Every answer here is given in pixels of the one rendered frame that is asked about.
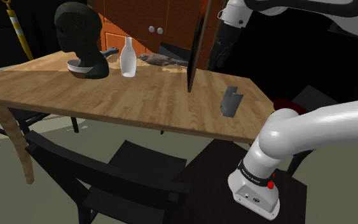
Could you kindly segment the tall dark flat panel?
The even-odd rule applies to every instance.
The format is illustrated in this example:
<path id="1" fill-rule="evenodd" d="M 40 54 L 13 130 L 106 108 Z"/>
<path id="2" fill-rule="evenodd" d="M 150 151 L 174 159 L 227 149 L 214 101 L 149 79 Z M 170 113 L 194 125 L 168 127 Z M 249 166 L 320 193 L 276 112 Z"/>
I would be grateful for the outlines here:
<path id="1" fill-rule="evenodd" d="M 213 0 L 201 0 L 201 5 L 196 22 L 196 29 L 195 29 L 193 43 L 191 47 L 191 53 L 188 61 L 188 67 L 187 67 L 187 89 L 189 93 L 192 90 L 193 82 L 195 79 L 199 54 L 202 48 L 203 38 L 207 27 L 207 21 L 209 19 L 209 13 L 212 6 L 212 2 Z"/>

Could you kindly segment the grey folded holder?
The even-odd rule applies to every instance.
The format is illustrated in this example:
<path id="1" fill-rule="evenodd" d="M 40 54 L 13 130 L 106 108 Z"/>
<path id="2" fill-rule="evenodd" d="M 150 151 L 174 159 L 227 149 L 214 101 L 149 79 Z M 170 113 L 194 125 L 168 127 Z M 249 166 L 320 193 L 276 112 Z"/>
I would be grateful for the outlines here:
<path id="1" fill-rule="evenodd" d="M 225 117 L 234 117 L 240 102 L 243 98 L 243 94 L 237 93 L 238 87 L 227 86 L 224 93 L 223 100 L 220 105 L 221 112 Z"/>

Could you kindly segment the orange wooden cabinet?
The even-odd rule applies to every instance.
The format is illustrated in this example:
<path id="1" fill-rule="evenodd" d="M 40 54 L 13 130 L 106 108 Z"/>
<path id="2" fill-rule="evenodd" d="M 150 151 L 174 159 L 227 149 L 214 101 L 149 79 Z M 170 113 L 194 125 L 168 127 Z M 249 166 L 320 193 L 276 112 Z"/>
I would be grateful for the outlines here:
<path id="1" fill-rule="evenodd" d="M 127 36 L 137 55 L 189 61 L 202 0 L 93 0 L 102 30 L 99 49 L 121 50 Z"/>

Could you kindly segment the white bottle vase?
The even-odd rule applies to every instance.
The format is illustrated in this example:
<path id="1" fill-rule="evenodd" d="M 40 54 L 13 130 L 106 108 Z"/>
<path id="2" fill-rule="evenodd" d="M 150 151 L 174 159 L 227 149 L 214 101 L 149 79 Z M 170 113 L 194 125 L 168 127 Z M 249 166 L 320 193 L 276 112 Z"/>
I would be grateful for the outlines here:
<path id="1" fill-rule="evenodd" d="M 137 68 L 137 56 L 132 46 L 132 38 L 125 38 L 125 46 L 123 47 L 120 55 L 121 74 L 127 78 L 135 76 Z"/>

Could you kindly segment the wooden table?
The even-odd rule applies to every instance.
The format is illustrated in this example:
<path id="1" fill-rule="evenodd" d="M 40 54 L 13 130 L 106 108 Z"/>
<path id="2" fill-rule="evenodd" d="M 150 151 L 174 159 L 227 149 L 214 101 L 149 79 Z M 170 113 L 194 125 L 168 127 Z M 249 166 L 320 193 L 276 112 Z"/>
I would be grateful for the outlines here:
<path id="1" fill-rule="evenodd" d="M 108 77 L 88 80 L 68 71 L 67 61 L 74 58 L 56 52 L 0 71 L 0 124 L 28 184 L 34 182 L 32 160 L 9 108 L 241 143 L 252 143 L 273 112 L 272 101 L 248 78 L 199 69 L 189 93 L 181 67 L 138 61 L 135 76 L 126 78 L 114 60 Z M 227 86 L 244 95 L 233 118 L 220 109 Z"/>

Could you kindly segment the dark robot stand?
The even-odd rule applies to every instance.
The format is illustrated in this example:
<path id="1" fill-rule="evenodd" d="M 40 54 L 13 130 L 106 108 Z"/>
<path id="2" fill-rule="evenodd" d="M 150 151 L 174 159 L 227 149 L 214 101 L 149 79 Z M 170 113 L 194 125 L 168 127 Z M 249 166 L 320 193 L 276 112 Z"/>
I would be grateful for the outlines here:
<path id="1" fill-rule="evenodd" d="M 189 183 L 190 194 L 170 224 L 306 224 L 307 186 L 280 169 L 274 184 L 279 189 L 280 210 L 270 221 L 235 202 L 228 176 L 247 150 L 223 140 L 212 140 L 175 178 Z"/>

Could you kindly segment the black chair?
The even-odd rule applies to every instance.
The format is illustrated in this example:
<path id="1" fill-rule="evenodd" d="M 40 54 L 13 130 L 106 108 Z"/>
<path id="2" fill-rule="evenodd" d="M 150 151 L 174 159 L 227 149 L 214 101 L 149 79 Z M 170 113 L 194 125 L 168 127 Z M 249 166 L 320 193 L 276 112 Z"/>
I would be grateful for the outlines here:
<path id="1" fill-rule="evenodd" d="M 26 151 L 77 205 L 79 224 L 92 224 L 98 214 L 127 224 L 170 224 L 190 193 L 190 184 L 175 181 L 183 158 L 124 141 L 104 163 L 34 131 L 24 137 Z"/>
<path id="2" fill-rule="evenodd" d="M 41 121 L 42 119 L 50 115 L 49 113 L 41 113 L 36 111 L 28 111 L 28 110 L 15 109 L 15 108 L 9 108 L 9 111 L 18 122 L 19 127 L 24 134 L 30 131 L 29 127 L 31 125 Z M 7 133 L 1 128 L 0 128 L 0 134 L 7 136 Z"/>

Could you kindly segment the yellow and white striped pole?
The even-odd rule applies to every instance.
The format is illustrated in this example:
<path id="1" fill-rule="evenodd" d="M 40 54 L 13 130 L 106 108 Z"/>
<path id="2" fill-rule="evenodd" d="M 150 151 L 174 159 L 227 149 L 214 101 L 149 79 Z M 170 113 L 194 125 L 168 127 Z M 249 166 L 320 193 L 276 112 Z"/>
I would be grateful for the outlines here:
<path id="1" fill-rule="evenodd" d="M 30 48 L 29 48 L 29 45 L 25 38 L 24 32 L 21 28 L 20 22 L 18 21 L 17 15 L 16 15 L 15 11 L 12 10 L 10 7 L 11 0 L 1 0 L 1 1 L 7 6 L 6 11 L 8 13 L 10 20 L 11 20 L 13 28 L 18 36 L 18 40 L 23 48 L 23 51 L 25 52 L 25 54 L 29 60 L 33 60 L 34 57 L 32 55 Z"/>

